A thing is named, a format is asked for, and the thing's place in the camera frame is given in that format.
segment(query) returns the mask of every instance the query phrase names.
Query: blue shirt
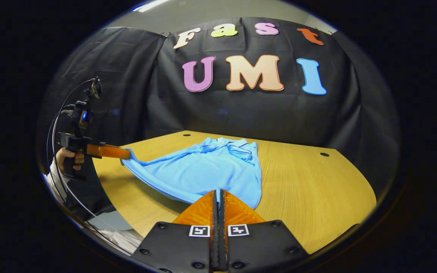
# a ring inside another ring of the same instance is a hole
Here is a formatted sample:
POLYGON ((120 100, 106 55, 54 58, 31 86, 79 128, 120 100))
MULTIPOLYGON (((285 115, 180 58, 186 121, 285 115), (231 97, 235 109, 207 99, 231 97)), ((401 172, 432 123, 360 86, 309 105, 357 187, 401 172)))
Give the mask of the blue shirt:
POLYGON ((121 159, 137 178, 163 195, 192 204, 203 195, 227 190, 255 209, 261 198, 261 166, 257 143, 206 138, 202 143, 143 162, 131 151, 121 159))

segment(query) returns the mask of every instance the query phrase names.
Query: table surface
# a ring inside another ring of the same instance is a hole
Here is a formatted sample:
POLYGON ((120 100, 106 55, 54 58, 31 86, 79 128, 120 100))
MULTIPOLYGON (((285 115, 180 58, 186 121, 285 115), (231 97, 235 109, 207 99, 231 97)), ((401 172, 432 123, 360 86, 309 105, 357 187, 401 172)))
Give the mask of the table surface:
MULTIPOLYGON (((130 147, 137 159, 151 161, 201 143, 207 137, 242 139, 182 131, 123 147, 130 147)), ((255 211, 266 221, 282 220, 309 254, 361 223, 376 206, 370 184, 337 150, 246 140, 257 142, 262 169, 262 197, 255 211)), ((94 158, 93 162, 114 207, 144 237, 157 221, 172 222, 190 205, 153 190, 122 166, 119 159, 94 158)))

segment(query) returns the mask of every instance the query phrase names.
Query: ceiling light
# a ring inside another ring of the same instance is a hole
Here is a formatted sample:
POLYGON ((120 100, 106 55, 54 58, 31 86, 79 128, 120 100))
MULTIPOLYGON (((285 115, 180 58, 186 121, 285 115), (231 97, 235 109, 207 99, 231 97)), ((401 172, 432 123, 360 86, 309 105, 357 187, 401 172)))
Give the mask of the ceiling light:
POLYGON ((153 8, 153 7, 156 7, 159 4, 163 4, 164 2, 167 2, 167 1, 169 1, 169 0, 156 0, 156 1, 153 1, 153 2, 151 2, 149 4, 139 6, 139 7, 135 8, 135 9, 133 9, 132 11, 145 12, 145 11, 147 11, 147 10, 153 8))

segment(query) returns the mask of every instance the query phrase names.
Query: cable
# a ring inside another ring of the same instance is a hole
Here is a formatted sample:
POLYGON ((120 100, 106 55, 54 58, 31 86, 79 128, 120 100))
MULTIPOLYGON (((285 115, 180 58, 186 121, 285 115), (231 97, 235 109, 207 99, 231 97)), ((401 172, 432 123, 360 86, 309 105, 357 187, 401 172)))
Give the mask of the cable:
MULTIPOLYGON (((55 120, 55 125, 54 125, 54 127, 53 127, 53 132, 52 132, 52 151, 53 151, 53 159, 55 160, 55 162, 57 162, 57 156, 56 156, 56 154, 55 154, 55 128, 57 127, 58 119, 59 119, 59 117, 60 117, 60 113, 62 112, 62 109, 63 109, 65 103, 67 102, 68 98, 72 95, 72 93, 73 93, 75 90, 77 90, 81 85, 83 85, 84 83, 88 83, 88 82, 90 82, 90 81, 92 81, 92 79, 87 80, 87 81, 85 81, 85 82, 79 84, 76 88, 74 88, 74 90, 72 90, 72 91, 68 94, 68 96, 66 97, 66 99, 65 99, 64 102, 62 103, 62 106, 60 107, 60 110, 57 112, 56 120, 55 120)), ((57 166, 56 169, 57 169, 57 173, 58 173, 58 176, 59 176, 60 180, 63 181, 62 174, 61 174, 61 172, 60 172, 60 168, 57 166)), ((84 204, 82 204, 82 202, 81 202, 81 201, 80 201, 80 200, 75 196, 75 194, 72 192, 72 190, 68 187, 68 185, 67 185, 66 183, 63 183, 63 185, 64 185, 64 188, 66 188, 66 190, 72 194, 72 196, 75 198, 75 200, 77 200, 77 202, 78 202, 78 203, 79 203, 79 204, 80 204, 80 205, 81 205, 85 210, 87 210, 87 211, 88 211, 92 216, 94 216, 96 219, 99 219, 99 221, 101 221, 102 223, 104 223, 104 224, 107 225, 108 227, 112 228, 113 230, 117 231, 118 233, 121 233, 119 230, 117 230, 117 229, 114 228, 113 226, 109 225, 108 223, 106 223, 105 221, 103 221, 102 219, 100 219, 97 215, 95 215, 92 211, 90 211, 90 209, 88 209, 84 204)))
POLYGON ((111 239, 108 239, 106 236, 104 236, 101 232, 99 232, 99 230, 93 226, 91 223, 89 223, 89 221, 86 221, 86 223, 88 225, 90 225, 97 233, 99 233, 100 236, 104 237, 106 240, 108 240, 109 242, 111 242, 113 245, 115 245, 116 247, 119 247, 121 250, 123 250, 124 252, 126 252, 127 254, 129 254, 129 256, 132 255, 132 253, 128 252, 127 250, 123 249, 122 247, 118 246, 116 243, 114 243, 113 241, 111 241, 111 239))
POLYGON ((57 119, 57 115, 55 115, 55 117, 53 118, 52 124, 50 124, 50 128, 48 129, 48 134, 47 134, 47 142, 46 142, 47 166, 49 166, 49 168, 50 168, 50 176, 52 177, 53 185, 55 186, 55 189, 57 190, 58 195, 60 195, 60 198, 62 198, 62 202, 64 202, 64 197, 60 193, 60 190, 58 189, 57 184, 55 183, 55 179, 53 178, 52 168, 50 167, 50 161, 48 159, 48 140, 50 139, 50 132, 52 131, 52 127, 53 127, 53 124, 54 124, 56 119, 57 119))

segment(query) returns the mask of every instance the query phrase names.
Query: person's hand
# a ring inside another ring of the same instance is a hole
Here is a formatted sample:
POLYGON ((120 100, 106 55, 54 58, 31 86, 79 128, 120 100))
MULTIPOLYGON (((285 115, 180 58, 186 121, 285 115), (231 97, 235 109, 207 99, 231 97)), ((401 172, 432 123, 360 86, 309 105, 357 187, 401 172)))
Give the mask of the person's hand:
POLYGON ((60 171, 64 171, 64 159, 66 157, 71 157, 71 158, 75 158, 74 162, 75 165, 73 166, 73 169, 76 171, 80 170, 80 163, 83 163, 83 153, 82 152, 78 152, 77 154, 75 154, 74 152, 71 152, 67 149, 65 149, 65 147, 63 147, 62 149, 60 149, 57 154, 57 166, 59 167, 60 171))

